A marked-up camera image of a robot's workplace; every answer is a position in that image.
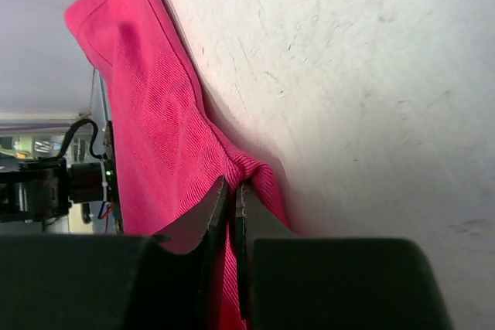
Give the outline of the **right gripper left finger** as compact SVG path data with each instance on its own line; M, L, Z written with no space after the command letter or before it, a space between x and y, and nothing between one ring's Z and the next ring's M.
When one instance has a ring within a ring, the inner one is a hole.
M216 329L229 185L151 236L1 238L3 329Z

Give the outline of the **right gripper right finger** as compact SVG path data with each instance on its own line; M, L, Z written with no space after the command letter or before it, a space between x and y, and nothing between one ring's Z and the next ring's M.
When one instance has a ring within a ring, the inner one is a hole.
M452 327L428 258L410 240L298 235L244 183L235 245L249 329Z

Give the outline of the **pink trousers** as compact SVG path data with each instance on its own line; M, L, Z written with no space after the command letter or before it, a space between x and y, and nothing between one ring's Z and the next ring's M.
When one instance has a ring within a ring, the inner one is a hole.
M66 23L108 85L125 232L145 243L133 329L308 329L271 167L210 121L162 0L78 0Z

